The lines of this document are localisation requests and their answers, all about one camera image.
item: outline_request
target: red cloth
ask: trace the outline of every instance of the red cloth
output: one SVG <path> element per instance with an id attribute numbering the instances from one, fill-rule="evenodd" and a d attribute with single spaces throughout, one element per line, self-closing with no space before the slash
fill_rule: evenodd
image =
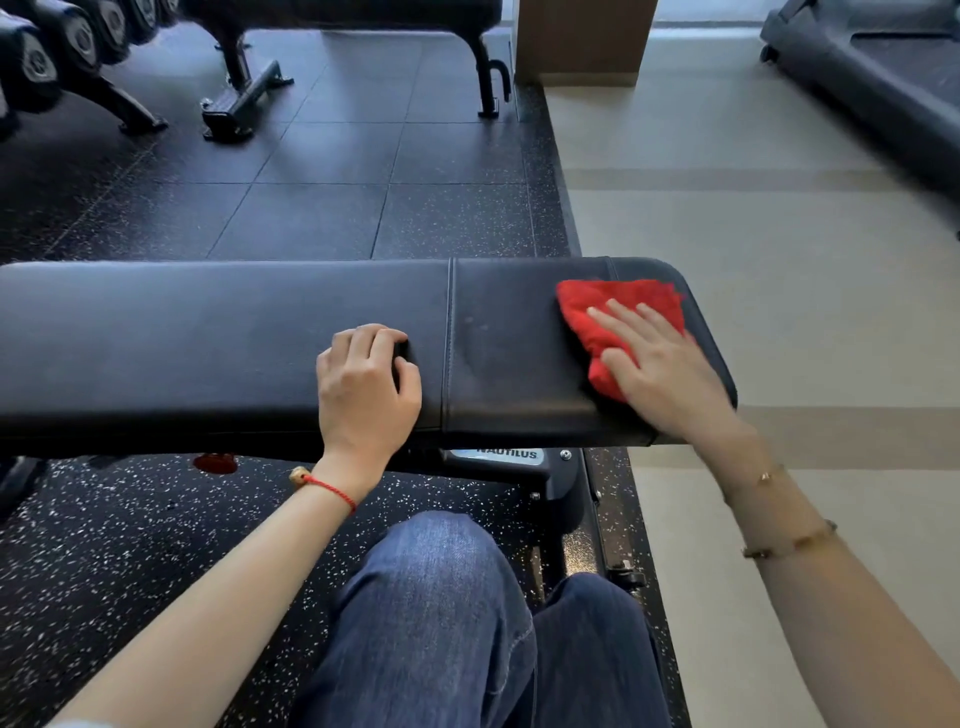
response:
<path id="1" fill-rule="evenodd" d="M 636 363 L 634 353 L 619 336 L 602 328 L 587 314 L 590 306 L 610 313 L 607 301 L 617 299 L 628 308 L 646 303 L 658 311 L 677 331 L 684 330 L 684 299 L 673 283 L 659 280 L 561 280 L 557 283 L 557 301 L 566 323 L 577 334 L 590 354 L 588 378 L 600 394 L 614 400 L 626 401 L 610 370 L 600 361 L 604 349 L 623 349 Z"/>

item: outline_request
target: gold bracelet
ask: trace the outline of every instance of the gold bracelet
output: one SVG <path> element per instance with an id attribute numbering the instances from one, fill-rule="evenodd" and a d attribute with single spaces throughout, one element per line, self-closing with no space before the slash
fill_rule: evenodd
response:
<path id="1" fill-rule="evenodd" d="M 765 473 L 761 473 L 761 474 L 760 474 L 760 477 L 756 479 L 756 486 L 757 486 L 757 488 L 768 488 L 768 487 L 770 487 L 770 486 L 773 484 L 773 482 L 774 482 L 774 473 L 786 473 L 786 468 L 782 465 L 782 463 L 778 463 L 772 470 L 766 471 Z M 736 488 L 736 489 L 734 489 L 733 492 L 730 493 L 730 494 L 724 493 L 724 494 L 723 494 L 723 501 L 724 501 L 728 506 L 732 507 L 733 499 L 734 499 L 740 492 L 742 492 L 742 491 L 750 491 L 750 490 L 753 490 L 753 489 L 750 488 L 749 486 L 748 486 L 748 487 L 744 487 L 744 488 Z"/>
<path id="2" fill-rule="evenodd" d="M 744 548 L 743 558 L 745 559 L 780 559 L 783 556 L 789 556 L 791 553 L 802 551 L 805 548 L 816 546 L 824 541 L 833 538 L 837 532 L 837 524 L 833 521 L 826 521 L 826 525 L 813 533 L 794 539 L 793 544 L 788 548 Z"/>

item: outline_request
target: wooden pillar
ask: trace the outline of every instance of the wooden pillar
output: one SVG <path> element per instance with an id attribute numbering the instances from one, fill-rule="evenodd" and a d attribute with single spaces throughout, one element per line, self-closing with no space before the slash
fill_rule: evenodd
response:
<path id="1" fill-rule="evenodd" d="M 657 0 L 514 0 L 520 84 L 635 85 Z"/>

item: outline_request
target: jeans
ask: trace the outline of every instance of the jeans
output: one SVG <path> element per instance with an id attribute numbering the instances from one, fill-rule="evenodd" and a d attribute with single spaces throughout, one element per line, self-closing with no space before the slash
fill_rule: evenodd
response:
<path id="1" fill-rule="evenodd" d="M 420 513 L 338 596 L 293 728 L 668 728 L 640 606 L 575 574 L 535 617 L 490 534 Z"/>

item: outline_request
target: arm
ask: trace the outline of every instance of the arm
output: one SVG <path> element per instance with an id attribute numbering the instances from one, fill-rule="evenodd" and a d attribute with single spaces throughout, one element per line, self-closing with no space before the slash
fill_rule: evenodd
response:
<path id="1" fill-rule="evenodd" d="M 313 475 L 354 502 L 379 481 L 420 412 L 417 367 L 392 361 L 404 338 L 360 327 L 338 333 L 317 359 L 324 457 Z M 214 725 L 349 512 L 324 488 L 300 488 L 107 663 L 54 723 Z"/>
<path id="2" fill-rule="evenodd" d="M 754 429 L 736 416 L 689 335 L 645 306 L 617 302 L 593 318 L 616 333 L 607 350 L 621 391 L 658 429 L 686 439 L 708 466 L 748 549 L 790 547 L 826 522 Z M 769 484 L 760 486 L 764 473 Z M 837 536 L 758 560 L 800 674 L 829 728 L 960 725 L 960 683 Z"/>

